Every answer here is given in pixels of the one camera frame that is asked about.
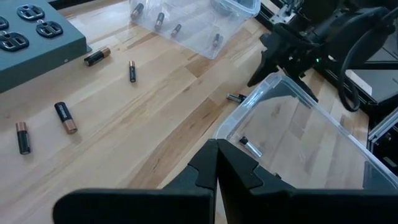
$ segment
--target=clear plastic container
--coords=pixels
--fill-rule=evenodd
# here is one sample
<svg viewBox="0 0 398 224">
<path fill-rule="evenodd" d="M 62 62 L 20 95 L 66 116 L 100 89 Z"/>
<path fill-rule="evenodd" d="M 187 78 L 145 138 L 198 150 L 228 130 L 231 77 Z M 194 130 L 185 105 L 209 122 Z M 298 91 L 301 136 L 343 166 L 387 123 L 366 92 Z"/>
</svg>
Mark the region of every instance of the clear plastic container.
<svg viewBox="0 0 398 224">
<path fill-rule="evenodd" d="M 138 4 L 144 9 L 134 13 Z M 260 10 L 260 0 L 130 0 L 132 22 L 213 59 L 227 41 Z M 160 13 L 162 25 L 155 25 Z M 179 32 L 172 36 L 177 25 Z M 220 37 L 215 44 L 216 35 Z"/>
<path fill-rule="evenodd" d="M 243 137 L 260 157 L 240 142 Z M 398 187 L 385 165 L 285 75 L 269 75 L 214 138 L 227 139 L 299 189 Z"/>
</svg>

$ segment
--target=power strip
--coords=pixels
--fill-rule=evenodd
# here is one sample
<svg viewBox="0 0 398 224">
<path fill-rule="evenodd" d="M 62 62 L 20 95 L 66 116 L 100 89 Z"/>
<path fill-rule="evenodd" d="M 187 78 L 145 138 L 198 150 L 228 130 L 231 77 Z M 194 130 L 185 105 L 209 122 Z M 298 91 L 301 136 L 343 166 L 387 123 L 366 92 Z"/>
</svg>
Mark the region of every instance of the power strip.
<svg viewBox="0 0 398 224">
<path fill-rule="evenodd" d="M 45 0 L 0 1 L 0 93 L 91 49 Z"/>
</svg>

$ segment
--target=wooden workbench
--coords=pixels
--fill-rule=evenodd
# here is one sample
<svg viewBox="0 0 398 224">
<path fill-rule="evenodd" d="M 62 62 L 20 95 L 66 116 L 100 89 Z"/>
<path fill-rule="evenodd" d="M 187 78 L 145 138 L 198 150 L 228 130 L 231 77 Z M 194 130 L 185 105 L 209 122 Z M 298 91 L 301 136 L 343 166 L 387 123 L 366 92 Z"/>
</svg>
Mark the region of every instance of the wooden workbench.
<svg viewBox="0 0 398 224">
<path fill-rule="evenodd" d="M 175 177 L 232 110 L 227 93 L 245 88 L 264 49 L 266 29 L 251 19 L 214 60 L 129 23 L 128 1 L 96 1 L 62 13 L 93 49 L 0 94 L 0 223 L 51 223 L 54 203 L 87 187 L 159 188 Z M 135 60 L 137 83 L 128 78 Z M 368 117 L 344 110 L 336 90 L 309 71 L 320 104 L 362 142 Z M 79 128 L 67 135 L 53 108 L 64 101 Z M 15 123 L 28 125 L 32 153 L 19 154 Z M 218 209 L 217 222 L 224 223 Z"/>
</svg>

